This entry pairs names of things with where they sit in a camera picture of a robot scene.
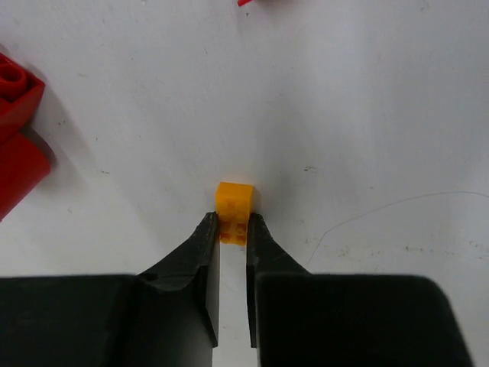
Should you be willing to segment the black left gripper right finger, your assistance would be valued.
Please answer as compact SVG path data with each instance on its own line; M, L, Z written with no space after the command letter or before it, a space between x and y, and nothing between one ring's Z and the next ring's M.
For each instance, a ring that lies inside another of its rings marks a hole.
M252 214L246 250L251 346L261 366L470 366L448 298L428 278L313 274Z

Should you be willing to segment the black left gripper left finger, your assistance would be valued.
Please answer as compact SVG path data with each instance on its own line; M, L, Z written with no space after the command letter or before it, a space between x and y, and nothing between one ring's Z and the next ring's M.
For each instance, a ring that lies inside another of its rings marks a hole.
M210 366L218 220L140 274L3 278L3 366Z

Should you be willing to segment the small orange lego brick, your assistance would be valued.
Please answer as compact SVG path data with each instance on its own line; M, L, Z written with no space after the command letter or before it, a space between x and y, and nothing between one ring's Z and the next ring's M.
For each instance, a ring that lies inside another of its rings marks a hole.
M219 218L219 240L223 244L246 246L248 221L254 205L254 187L221 182L215 192Z

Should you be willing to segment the large red lego assembly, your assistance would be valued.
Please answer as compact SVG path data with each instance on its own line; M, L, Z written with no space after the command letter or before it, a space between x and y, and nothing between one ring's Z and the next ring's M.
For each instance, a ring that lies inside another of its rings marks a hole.
M1 218L5 218L49 173L45 154L21 133L34 117L45 84L1 55Z

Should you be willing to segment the small red lego piece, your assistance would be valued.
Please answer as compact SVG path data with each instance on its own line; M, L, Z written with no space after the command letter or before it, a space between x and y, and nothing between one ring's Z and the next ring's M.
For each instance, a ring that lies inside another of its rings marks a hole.
M251 2L252 0L237 0L237 4L239 7L246 5L247 3Z

